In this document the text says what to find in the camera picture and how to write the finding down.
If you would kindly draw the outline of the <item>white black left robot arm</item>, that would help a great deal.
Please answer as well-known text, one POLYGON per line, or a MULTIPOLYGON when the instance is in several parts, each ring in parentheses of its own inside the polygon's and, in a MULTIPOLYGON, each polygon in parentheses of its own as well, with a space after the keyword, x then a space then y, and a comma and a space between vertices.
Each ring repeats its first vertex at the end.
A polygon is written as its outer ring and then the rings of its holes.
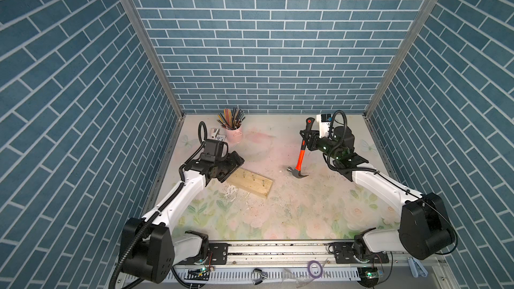
POLYGON ((115 288, 120 273, 137 279, 126 288, 143 281, 161 283, 174 266, 188 258, 204 259, 208 236, 188 231, 173 239, 172 233, 190 203, 212 179, 223 183, 244 163, 235 151, 223 156, 202 153, 179 168, 180 181, 152 210, 141 218, 131 218, 123 227, 119 259, 108 287, 115 288))

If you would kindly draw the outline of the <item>light wooden nail block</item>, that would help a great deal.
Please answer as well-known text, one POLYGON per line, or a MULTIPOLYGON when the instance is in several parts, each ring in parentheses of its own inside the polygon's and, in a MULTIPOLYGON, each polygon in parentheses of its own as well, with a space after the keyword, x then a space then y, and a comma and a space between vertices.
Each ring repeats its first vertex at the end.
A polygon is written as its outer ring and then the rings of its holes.
POLYGON ((226 183, 266 199, 273 186, 273 180, 249 170, 238 168, 229 176, 226 183))

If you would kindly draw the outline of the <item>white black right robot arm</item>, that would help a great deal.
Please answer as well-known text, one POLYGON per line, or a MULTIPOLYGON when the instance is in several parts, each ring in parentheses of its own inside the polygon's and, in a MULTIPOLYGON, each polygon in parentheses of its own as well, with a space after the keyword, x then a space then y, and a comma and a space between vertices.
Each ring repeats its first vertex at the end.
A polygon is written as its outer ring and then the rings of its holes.
POLYGON ((420 193, 380 173, 369 161, 355 152, 352 132, 344 127, 330 128, 322 123, 312 128, 307 119, 300 132, 303 159, 305 151, 321 151, 330 170, 371 191, 400 216, 397 229, 371 228, 355 236, 353 255, 356 260, 370 260, 380 252, 405 252, 418 260, 434 254, 445 255, 444 248, 456 250, 459 240, 446 207, 435 193, 420 193))

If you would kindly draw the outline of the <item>red black claw hammer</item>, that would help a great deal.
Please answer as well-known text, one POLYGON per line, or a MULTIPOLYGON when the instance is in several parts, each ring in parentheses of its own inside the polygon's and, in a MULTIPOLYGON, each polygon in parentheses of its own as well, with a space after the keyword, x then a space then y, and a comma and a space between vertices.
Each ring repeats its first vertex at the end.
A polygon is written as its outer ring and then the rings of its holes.
MULTIPOLYGON (((315 119, 313 117, 309 117, 306 119, 306 126, 305 126, 305 129, 304 130, 312 130, 313 128, 313 124, 314 124, 314 121, 315 119)), ((303 175, 301 173, 301 169, 302 169, 302 164, 303 164, 303 159, 304 159, 304 156, 305 156, 305 151, 301 151, 300 150, 300 153, 298 155, 298 160, 297 160, 297 164, 294 168, 292 167, 288 167, 288 171, 291 172, 291 174, 293 175, 293 177, 297 178, 297 179, 302 179, 302 178, 305 178, 307 177, 306 175, 303 175)))

